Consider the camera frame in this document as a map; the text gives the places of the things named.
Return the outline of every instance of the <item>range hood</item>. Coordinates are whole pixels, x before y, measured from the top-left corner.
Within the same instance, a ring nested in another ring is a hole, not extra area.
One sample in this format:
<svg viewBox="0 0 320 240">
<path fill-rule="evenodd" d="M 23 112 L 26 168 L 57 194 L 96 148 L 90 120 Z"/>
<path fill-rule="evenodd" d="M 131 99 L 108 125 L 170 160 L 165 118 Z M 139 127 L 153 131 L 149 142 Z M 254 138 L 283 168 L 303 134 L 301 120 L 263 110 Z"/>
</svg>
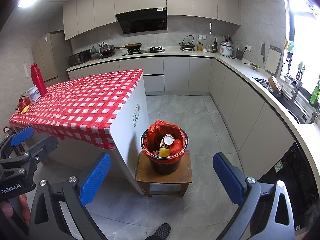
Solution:
<svg viewBox="0 0 320 240">
<path fill-rule="evenodd" d="M 167 8 L 143 9 L 116 14 L 123 34 L 167 30 Z"/>
</svg>

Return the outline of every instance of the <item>checkered tablecloth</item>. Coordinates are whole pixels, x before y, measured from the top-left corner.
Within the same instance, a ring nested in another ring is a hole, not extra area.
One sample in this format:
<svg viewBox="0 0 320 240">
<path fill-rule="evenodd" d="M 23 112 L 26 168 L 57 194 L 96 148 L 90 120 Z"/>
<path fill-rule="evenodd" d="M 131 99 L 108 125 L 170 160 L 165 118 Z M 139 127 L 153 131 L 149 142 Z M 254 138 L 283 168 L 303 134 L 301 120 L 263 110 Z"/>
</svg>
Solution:
<svg viewBox="0 0 320 240">
<path fill-rule="evenodd" d="M 110 125 L 142 74 L 142 69 L 127 70 L 58 83 L 25 114 L 15 112 L 9 123 L 114 149 Z"/>
</svg>

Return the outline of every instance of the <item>blue textured pad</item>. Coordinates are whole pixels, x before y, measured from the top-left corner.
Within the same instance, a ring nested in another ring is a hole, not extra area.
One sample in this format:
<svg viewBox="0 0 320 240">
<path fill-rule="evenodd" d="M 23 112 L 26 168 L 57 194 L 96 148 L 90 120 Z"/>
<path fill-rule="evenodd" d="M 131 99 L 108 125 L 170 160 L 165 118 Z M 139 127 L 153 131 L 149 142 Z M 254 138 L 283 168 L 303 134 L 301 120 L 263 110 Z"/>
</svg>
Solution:
<svg viewBox="0 0 320 240">
<path fill-rule="evenodd" d="M 216 171 L 223 187 L 230 200 L 237 205 L 244 201 L 243 188 L 231 169 L 227 166 L 219 154 L 215 154 L 212 160 L 213 168 Z"/>
<path fill-rule="evenodd" d="M 96 195 L 102 181 L 107 175 L 111 166 L 111 157 L 105 154 L 94 170 L 90 173 L 87 180 L 83 183 L 80 190 L 80 201 L 83 206 L 90 203 Z"/>
<path fill-rule="evenodd" d="M 31 126 L 21 130 L 17 134 L 15 134 L 11 139 L 11 146 L 18 146 L 20 143 L 24 142 L 31 136 L 33 136 L 34 130 Z"/>
</svg>

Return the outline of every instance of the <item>gray tile floor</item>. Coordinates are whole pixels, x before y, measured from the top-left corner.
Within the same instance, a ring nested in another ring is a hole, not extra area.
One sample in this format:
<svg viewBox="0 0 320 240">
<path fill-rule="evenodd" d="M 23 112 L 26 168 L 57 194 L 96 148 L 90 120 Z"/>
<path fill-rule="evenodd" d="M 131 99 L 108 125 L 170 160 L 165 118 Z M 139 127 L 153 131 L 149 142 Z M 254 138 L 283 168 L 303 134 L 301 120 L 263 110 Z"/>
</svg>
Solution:
<svg viewBox="0 0 320 240">
<path fill-rule="evenodd" d="M 147 96 L 150 123 L 164 120 L 178 124 L 189 137 L 193 183 L 185 196 L 139 195 L 123 179 L 106 178 L 87 210 L 109 240 L 145 239 L 164 222 L 171 224 L 168 240 L 215 239 L 231 219 L 237 206 L 228 198 L 212 168 L 212 157 L 223 152 L 241 169 L 225 124 L 210 97 Z M 38 169 L 35 182 L 63 181 L 80 171 L 50 162 Z M 28 193 L 29 206 L 34 193 Z M 64 203 L 70 230 L 81 239 Z"/>
</svg>

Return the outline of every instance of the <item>red thermos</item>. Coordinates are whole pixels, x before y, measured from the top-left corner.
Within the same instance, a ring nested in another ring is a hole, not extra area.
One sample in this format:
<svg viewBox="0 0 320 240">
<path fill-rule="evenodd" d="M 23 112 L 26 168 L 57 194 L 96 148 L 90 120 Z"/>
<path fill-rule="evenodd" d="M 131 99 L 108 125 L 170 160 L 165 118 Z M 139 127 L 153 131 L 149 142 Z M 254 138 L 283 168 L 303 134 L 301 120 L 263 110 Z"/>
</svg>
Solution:
<svg viewBox="0 0 320 240">
<path fill-rule="evenodd" d="M 44 97 L 44 95 L 48 92 L 47 88 L 44 85 L 43 78 L 36 63 L 31 64 L 31 79 L 33 84 L 39 89 L 40 95 Z"/>
</svg>

